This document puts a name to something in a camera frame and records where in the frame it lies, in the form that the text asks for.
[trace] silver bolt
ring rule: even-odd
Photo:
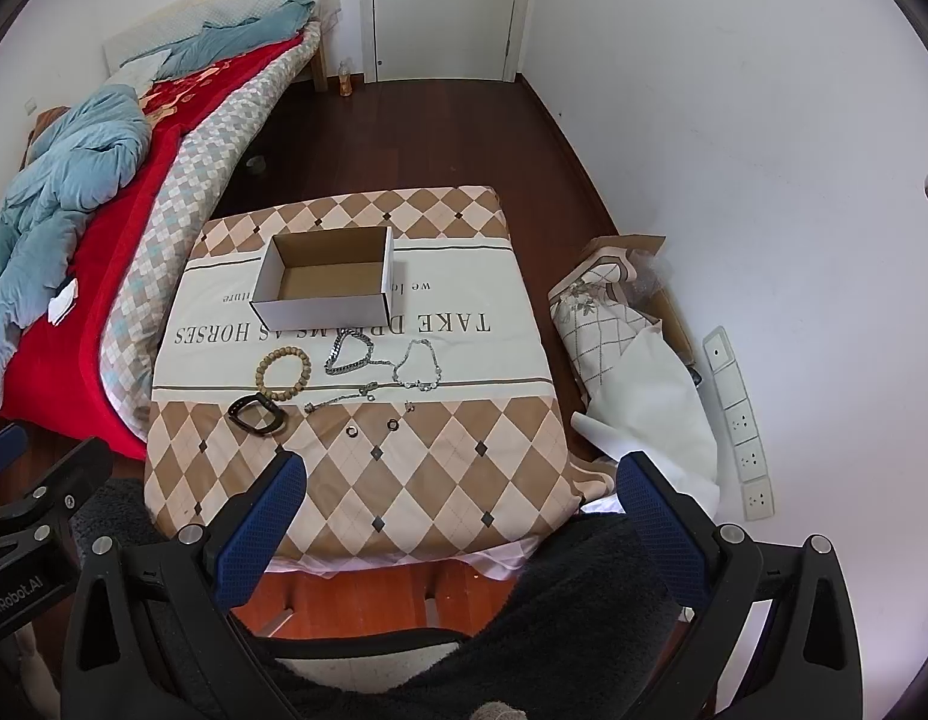
[[[811,536],[811,548],[819,555],[827,555],[831,551],[831,542],[824,536]]]
[[[201,541],[203,528],[200,525],[184,525],[177,534],[177,541],[182,544],[196,544]]]
[[[94,555],[106,555],[107,552],[110,552],[110,548],[113,546],[113,539],[110,536],[101,536],[94,541],[91,549],[94,552]]]
[[[744,541],[744,531],[737,525],[720,526],[720,537],[729,544],[740,544]]]

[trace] dark wood floor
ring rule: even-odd
[[[576,266],[587,242],[615,230],[538,105],[520,84],[383,83],[357,88],[352,98],[315,95],[309,84],[295,84],[245,155],[245,161],[263,155],[266,172],[253,176],[242,165],[214,215],[350,191],[493,187],[567,420],[581,402],[547,312],[547,292]],[[32,450],[0,478],[0,504],[19,497],[74,445],[38,428],[30,434]],[[579,456],[594,456],[570,431],[568,441]],[[115,470],[142,476],[142,464],[127,459],[118,459]],[[268,575],[238,613],[259,630],[282,608],[293,608],[294,617],[280,631],[288,637],[366,635],[423,625],[427,593],[437,598],[442,624],[472,634],[499,610],[509,587],[453,561],[329,581]],[[38,623],[41,651],[55,672],[68,611],[64,602]]]

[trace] bracelet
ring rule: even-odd
[[[264,372],[267,368],[270,367],[271,362],[275,360],[280,360],[281,357],[289,357],[291,355],[296,355],[301,358],[303,364],[303,369],[301,370],[301,378],[297,380],[297,384],[290,389],[267,389],[264,386]],[[275,403],[280,403],[285,400],[290,400],[294,395],[299,394],[299,392],[304,391],[304,387],[307,386],[307,382],[310,380],[310,358],[307,357],[307,353],[304,352],[304,349],[299,349],[296,346],[283,346],[280,349],[275,349],[266,357],[264,360],[261,360],[261,364],[258,365],[258,375],[256,375],[256,384],[258,385],[258,391],[267,398],[270,398]]]

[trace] door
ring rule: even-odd
[[[378,79],[504,78],[514,0],[374,0]]]

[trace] headboard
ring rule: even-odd
[[[104,55],[111,73],[128,59],[196,35],[204,23],[239,23],[260,17],[288,0],[177,0],[150,14],[131,28],[104,41]],[[340,13],[340,0],[314,0],[315,18],[324,34],[331,31]]]

